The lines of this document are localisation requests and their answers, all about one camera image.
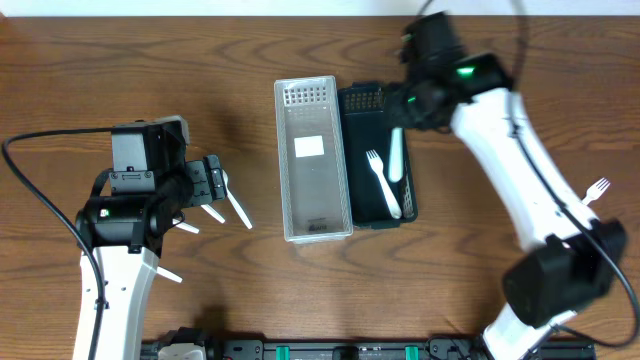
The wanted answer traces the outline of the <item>white plastic fork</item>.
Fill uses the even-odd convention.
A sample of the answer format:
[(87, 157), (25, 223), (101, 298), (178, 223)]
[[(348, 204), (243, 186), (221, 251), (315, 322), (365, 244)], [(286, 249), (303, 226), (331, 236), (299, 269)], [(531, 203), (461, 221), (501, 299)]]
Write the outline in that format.
[(399, 182), (404, 175), (404, 130), (400, 127), (391, 130), (388, 179), (392, 183)]
[(610, 187), (611, 182), (607, 178), (600, 178), (598, 181), (593, 183), (585, 192), (585, 196), (581, 200), (584, 205), (589, 205), (590, 203), (598, 200)]
[(366, 157), (369, 162), (370, 168), (378, 178), (391, 217), (393, 219), (400, 219), (402, 216), (402, 210), (386, 178), (384, 177), (384, 164), (381, 157), (375, 150), (367, 150)]

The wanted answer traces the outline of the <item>dark green plastic basket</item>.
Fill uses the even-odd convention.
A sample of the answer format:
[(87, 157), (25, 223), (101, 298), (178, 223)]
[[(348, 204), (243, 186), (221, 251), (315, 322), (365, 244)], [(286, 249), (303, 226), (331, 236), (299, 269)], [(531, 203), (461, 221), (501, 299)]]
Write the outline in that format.
[(354, 83), (338, 91), (338, 102), (354, 225), (383, 230), (415, 221), (418, 203), (407, 144), (402, 144), (403, 177), (390, 185), (402, 210), (398, 219), (389, 213), (379, 180), (366, 158), (368, 150), (375, 150), (384, 164), (390, 160), (391, 131), (384, 124), (383, 85)]

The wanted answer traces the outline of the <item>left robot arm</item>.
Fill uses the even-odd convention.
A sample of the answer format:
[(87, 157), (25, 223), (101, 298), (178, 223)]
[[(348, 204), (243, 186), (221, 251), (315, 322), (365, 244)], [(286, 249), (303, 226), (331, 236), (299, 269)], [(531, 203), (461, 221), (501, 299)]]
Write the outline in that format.
[(188, 123), (178, 115), (111, 130), (113, 166), (94, 182), (76, 228), (102, 276), (82, 256), (76, 359), (137, 359), (164, 234), (185, 208), (226, 197), (215, 155), (186, 160)]

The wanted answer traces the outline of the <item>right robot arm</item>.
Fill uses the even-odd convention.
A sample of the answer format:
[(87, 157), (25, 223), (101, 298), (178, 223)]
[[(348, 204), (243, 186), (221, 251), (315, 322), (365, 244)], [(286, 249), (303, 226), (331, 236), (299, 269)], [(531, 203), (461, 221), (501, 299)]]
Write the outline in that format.
[(619, 261), (627, 234), (602, 222), (569, 187), (529, 122), (516, 83), (499, 60), (460, 50), (405, 54), (407, 77), (390, 84), (394, 127), (449, 131), (475, 156), (502, 200), (525, 257), (503, 277), (506, 303), (480, 336), (475, 359), (525, 359), (552, 334), (586, 334), (568, 320), (620, 281), (639, 299)]

